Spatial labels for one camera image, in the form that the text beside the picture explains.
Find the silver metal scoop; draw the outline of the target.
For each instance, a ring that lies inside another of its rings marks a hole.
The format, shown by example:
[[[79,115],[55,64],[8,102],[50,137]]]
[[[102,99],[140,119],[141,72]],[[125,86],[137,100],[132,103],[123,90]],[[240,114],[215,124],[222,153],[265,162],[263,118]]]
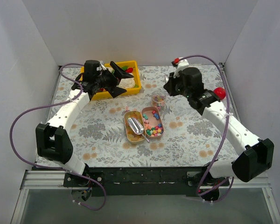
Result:
[[[141,135],[147,142],[150,142],[150,140],[144,134],[143,125],[136,118],[128,118],[127,122],[135,134]]]

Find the silver jar lid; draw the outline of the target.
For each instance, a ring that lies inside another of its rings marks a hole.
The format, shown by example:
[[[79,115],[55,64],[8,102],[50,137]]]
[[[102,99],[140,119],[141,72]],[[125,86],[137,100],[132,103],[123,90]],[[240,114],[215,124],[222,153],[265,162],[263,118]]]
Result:
[[[165,83],[169,81],[169,75],[165,75]]]

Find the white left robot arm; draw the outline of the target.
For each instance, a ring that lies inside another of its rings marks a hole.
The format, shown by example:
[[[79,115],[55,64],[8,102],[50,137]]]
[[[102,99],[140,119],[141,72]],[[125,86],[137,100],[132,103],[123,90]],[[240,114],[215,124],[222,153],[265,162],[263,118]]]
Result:
[[[73,80],[67,101],[54,117],[35,129],[37,154],[74,172],[74,181],[81,187],[89,183],[90,175],[84,171],[86,164],[74,154],[68,133],[81,110],[100,89],[105,89],[112,98],[127,91],[119,87],[120,81],[133,75],[113,61],[110,67],[111,70],[97,60],[85,61],[84,71]]]

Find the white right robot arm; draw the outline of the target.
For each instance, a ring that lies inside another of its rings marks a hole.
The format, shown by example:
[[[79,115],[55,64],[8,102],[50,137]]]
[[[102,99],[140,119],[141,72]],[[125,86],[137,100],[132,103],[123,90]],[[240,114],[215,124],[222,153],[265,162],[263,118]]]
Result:
[[[262,140],[251,133],[228,113],[220,98],[204,88],[199,69],[187,67],[171,72],[163,87],[172,97],[184,96],[193,109],[222,132],[238,154],[237,159],[215,161],[210,169],[204,171],[202,181],[206,185],[215,184],[219,177],[237,177],[243,182],[249,182],[271,168],[273,142],[268,138]]]

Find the clear glass jar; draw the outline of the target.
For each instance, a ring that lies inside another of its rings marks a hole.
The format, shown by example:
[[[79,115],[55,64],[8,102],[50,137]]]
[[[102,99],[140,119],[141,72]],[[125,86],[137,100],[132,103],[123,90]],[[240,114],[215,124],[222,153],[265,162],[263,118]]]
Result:
[[[154,91],[151,96],[151,104],[159,110],[163,109],[166,104],[166,93],[164,91]]]

